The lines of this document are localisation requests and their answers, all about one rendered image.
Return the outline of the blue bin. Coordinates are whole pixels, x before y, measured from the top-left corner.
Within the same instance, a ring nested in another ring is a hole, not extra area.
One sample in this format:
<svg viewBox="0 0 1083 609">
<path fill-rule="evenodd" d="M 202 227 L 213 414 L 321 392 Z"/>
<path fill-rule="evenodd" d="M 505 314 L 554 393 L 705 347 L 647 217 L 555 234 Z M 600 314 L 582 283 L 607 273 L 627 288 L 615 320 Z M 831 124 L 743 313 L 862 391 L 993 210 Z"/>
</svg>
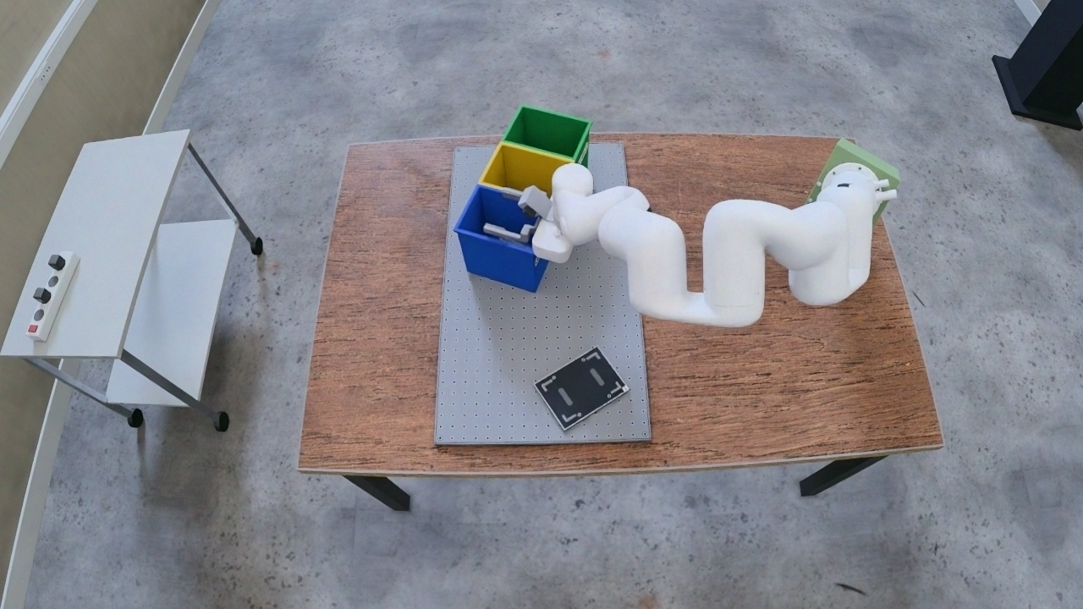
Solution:
<svg viewBox="0 0 1083 609">
<path fill-rule="evenodd" d="M 503 197 L 501 189 L 477 184 L 454 232 L 458 233 L 467 272 L 536 294 L 549 260 L 536 257 L 533 248 L 503 242 L 483 230 L 488 223 L 520 234 L 525 224 L 535 225 L 540 216 L 529 219 L 518 203 Z"/>
</svg>

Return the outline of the green open-top bin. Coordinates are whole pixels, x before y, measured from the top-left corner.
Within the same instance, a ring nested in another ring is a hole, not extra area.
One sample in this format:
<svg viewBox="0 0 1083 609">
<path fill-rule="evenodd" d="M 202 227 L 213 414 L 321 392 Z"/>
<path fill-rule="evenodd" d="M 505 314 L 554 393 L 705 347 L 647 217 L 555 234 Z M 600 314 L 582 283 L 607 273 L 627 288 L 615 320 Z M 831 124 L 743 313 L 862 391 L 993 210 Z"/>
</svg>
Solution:
<svg viewBox="0 0 1083 609">
<path fill-rule="evenodd" d="M 571 159 L 588 169 L 591 125 L 579 117 L 521 104 L 503 142 Z"/>
</svg>

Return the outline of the yellow open-top bin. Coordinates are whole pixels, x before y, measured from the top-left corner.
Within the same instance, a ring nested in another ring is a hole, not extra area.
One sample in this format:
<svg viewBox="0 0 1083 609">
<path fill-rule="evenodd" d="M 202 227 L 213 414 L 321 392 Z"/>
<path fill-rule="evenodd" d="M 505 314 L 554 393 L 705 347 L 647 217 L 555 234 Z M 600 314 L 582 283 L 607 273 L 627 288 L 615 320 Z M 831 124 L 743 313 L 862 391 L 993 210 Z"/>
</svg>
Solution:
<svg viewBox="0 0 1083 609">
<path fill-rule="evenodd" d="M 565 163 L 574 163 L 540 151 L 525 150 L 500 141 L 478 184 L 522 190 L 535 185 L 552 198 L 552 177 Z M 484 183 L 485 182 L 485 183 Z M 493 185 L 494 184 L 494 185 Z"/>
</svg>

